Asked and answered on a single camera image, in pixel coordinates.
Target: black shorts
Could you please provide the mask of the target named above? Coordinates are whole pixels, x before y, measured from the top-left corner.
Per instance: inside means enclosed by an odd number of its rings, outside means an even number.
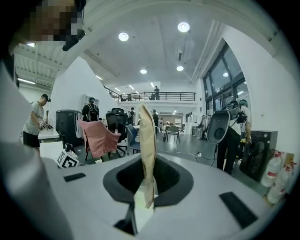
[[[32,148],[39,148],[38,136],[23,131],[23,144]]]

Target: gray tabletop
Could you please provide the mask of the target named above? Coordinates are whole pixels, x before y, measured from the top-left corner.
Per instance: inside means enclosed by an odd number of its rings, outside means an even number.
[[[258,217],[270,212],[255,191],[227,173],[208,165],[160,155],[189,170],[194,186],[179,204],[156,208],[136,239],[217,239],[240,232],[240,226],[219,198],[219,194],[225,192],[234,192]],[[137,156],[67,169],[58,169],[53,161],[44,159],[50,184],[76,239],[133,238],[112,227],[125,216],[128,205],[114,201],[102,180],[110,169]],[[68,183],[62,178],[75,173],[87,176]]]

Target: chair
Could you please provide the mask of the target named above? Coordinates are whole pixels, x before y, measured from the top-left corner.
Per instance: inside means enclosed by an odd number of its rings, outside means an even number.
[[[127,125],[127,139],[129,142],[129,147],[132,149],[132,154],[138,153],[138,151],[141,151],[141,146],[139,142],[135,141],[135,138],[137,136],[137,130],[131,125]]]
[[[167,142],[168,142],[168,139],[169,139],[169,135],[174,135],[174,140],[175,140],[175,135],[177,135],[176,143],[177,143],[177,141],[179,141],[179,143],[180,143],[178,127],[176,127],[176,126],[170,126],[169,127],[168,135],[167,135]]]
[[[127,138],[127,134],[126,134],[127,120],[128,120],[128,115],[125,114],[124,110],[120,108],[113,108],[112,112],[106,114],[108,130],[110,130],[112,133],[115,133],[115,131],[118,130],[118,133],[121,134],[118,143],[122,142],[124,139]],[[127,150],[127,144],[118,145],[117,148],[124,153],[124,156],[126,155],[126,152],[122,148],[125,148]]]
[[[186,126],[185,124],[182,124],[182,125],[181,125],[181,131],[180,131],[181,133],[184,133],[184,128],[185,128],[185,126]]]
[[[104,153],[117,151],[118,139],[120,138],[121,134],[112,133],[105,127],[105,125],[101,121],[78,121],[80,127],[83,130],[84,144],[86,150],[85,161],[88,158],[89,151],[91,151],[93,158],[101,159]]]

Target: man in white t-shirt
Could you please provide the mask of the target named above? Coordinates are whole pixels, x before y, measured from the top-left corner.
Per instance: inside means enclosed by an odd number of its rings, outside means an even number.
[[[229,129],[223,140],[218,144],[217,168],[223,170],[225,153],[228,149],[224,171],[230,175],[233,169],[233,163],[236,158],[237,148],[240,143],[241,127],[243,124],[246,124],[246,143],[250,143],[251,111],[248,108],[248,102],[244,99],[241,100],[240,108],[242,112],[244,112],[247,116],[246,123],[237,123],[237,119],[230,120]]]

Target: pink cloth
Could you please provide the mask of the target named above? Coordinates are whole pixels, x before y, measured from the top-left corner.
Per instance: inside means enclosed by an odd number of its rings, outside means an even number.
[[[88,152],[88,147],[90,147],[93,158],[99,158],[105,152],[117,150],[121,134],[113,134],[102,121],[84,122],[79,120],[79,125],[83,130],[86,151]]]

